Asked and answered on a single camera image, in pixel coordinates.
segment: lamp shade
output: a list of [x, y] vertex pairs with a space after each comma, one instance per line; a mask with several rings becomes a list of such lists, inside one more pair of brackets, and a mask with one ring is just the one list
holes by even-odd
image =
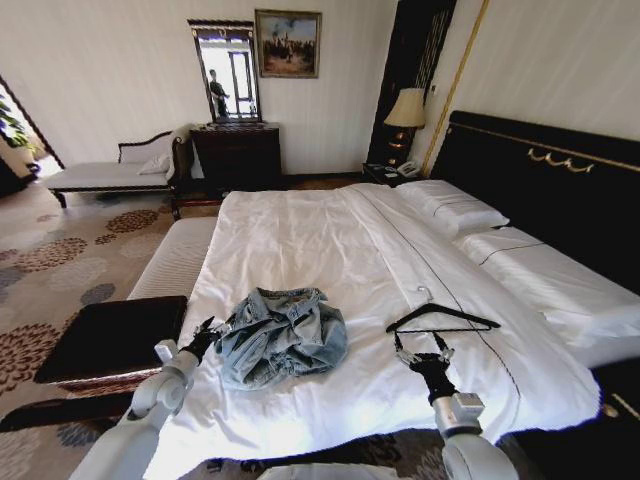
[[424, 127], [424, 88], [403, 88], [384, 123], [394, 127]]

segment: chaise lounge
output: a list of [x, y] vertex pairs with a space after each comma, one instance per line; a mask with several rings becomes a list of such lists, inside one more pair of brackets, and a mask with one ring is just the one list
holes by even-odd
[[[44, 185], [67, 207], [68, 192], [175, 192], [177, 185], [190, 176], [193, 164], [189, 126], [163, 132], [144, 142], [118, 144], [118, 162], [81, 163], [44, 180]], [[164, 173], [140, 175], [150, 159], [169, 154], [169, 169]]]

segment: mirror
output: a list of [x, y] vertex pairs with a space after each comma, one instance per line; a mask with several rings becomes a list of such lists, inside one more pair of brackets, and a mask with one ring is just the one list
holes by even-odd
[[189, 20], [214, 122], [259, 122], [253, 22]]

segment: gold headboard trim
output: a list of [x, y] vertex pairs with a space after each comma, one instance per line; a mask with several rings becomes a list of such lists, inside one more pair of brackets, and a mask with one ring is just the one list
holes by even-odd
[[449, 122], [449, 125], [454, 125], [456, 127], [466, 128], [468, 130], [474, 130], [474, 131], [480, 132], [480, 133], [486, 133], [487, 135], [493, 135], [495, 137], [506, 138], [507, 140], [513, 140], [513, 141], [516, 141], [516, 142], [526, 143], [526, 144], [534, 146], [534, 147], [545, 148], [547, 150], [553, 150], [554, 152], [564, 153], [564, 154], [572, 156], [572, 157], [580, 157], [581, 159], [584, 158], [586, 160], [591, 160], [593, 162], [603, 163], [605, 165], [610, 165], [612, 167], [624, 168], [626, 170], [631, 170], [632, 172], [640, 173], [640, 166], [638, 166], [638, 165], [630, 165], [628, 163], [619, 162], [617, 160], [610, 160], [608, 158], [598, 157], [596, 155], [591, 155], [591, 154], [588, 154], [588, 153], [578, 152], [576, 150], [568, 150], [566, 148], [554, 147], [553, 145], [547, 145], [545, 143], [540, 143], [540, 142], [536, 142], [536, 141], [533, 141], [533, 140], [528, 140], [526, 138], [514, 137], [513, 135], [506, 135], [504, 133], [493, 132], [491, 130], [485, 130], [483, 128], [471, 127], [469, 125], [464, 125], [462, 123]]
[[593, 163], [590, 163], [586, 167], [576, 167], [573, 165], [573, 160], [571, 157], [567, 157], [565, 160], [554, 160], [551, 158], [551, 152], [547, 152], [546, 155], [536, 155], [533, 152], [533, 147], [529, 149], [527, 152], [527, 157], [529, 157], [534, 162], [542, 162], [545, 161], [552, 167], [565, 167], [571, 173], [590, 173], [593, 169]]

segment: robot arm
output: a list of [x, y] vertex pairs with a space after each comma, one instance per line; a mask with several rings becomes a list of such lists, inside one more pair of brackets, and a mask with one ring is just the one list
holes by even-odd
[[460, 393], [449, 381], [446, 370], [453, 350], [442, 354], [412, 354], [402, 348], [396, 334], [400, 359], [420, 373], [429, 388], [429, 403], [436, 412], [436, 425], [444, 439], [442, 460], [451, 480], [517, 480], [518, 474], [507, 455], [480, 436], [478, 418], [484, 404], [475, 393]]
[[209, 330], [212, 320], [203, 323], [191, 344], [180, 352], [173, 340], [156, 345], [162, 371], [138, 386], [122, 419], [98, 439], [71, 475], [72, 480], [142, 478], [158, 447], [162, 425], [180, 411], [196, 367], [221, 336], [220, 331]]

